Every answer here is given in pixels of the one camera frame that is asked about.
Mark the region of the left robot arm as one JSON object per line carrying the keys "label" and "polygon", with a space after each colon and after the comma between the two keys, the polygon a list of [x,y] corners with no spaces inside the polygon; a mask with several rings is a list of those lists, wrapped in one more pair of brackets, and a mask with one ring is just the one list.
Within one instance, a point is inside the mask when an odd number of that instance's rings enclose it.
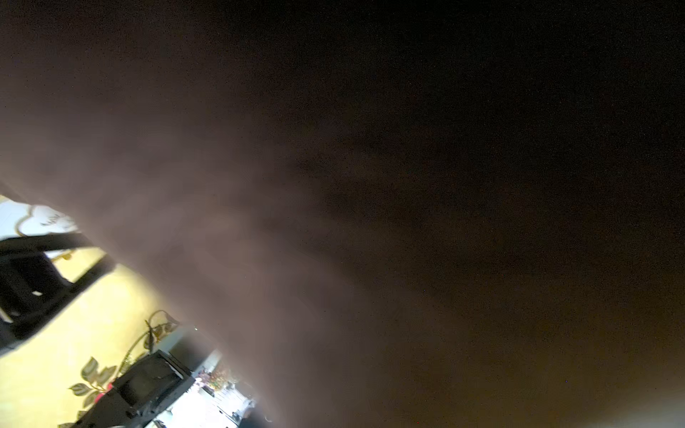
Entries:
{"label": "left robot arm", "polygon": [[207,351],[158,350],[118,377],[73,427],[237,427],[257,395],[247,383],[215,385]]}

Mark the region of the dark brown long pants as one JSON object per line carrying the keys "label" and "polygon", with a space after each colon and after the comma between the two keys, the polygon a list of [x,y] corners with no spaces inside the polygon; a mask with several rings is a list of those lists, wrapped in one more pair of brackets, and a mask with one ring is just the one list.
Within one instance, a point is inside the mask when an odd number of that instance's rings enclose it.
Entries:
{"label": "dark brown long pants", "polygon": [[681,1],[5,1],[1,184],[283,426],[684,424]]}

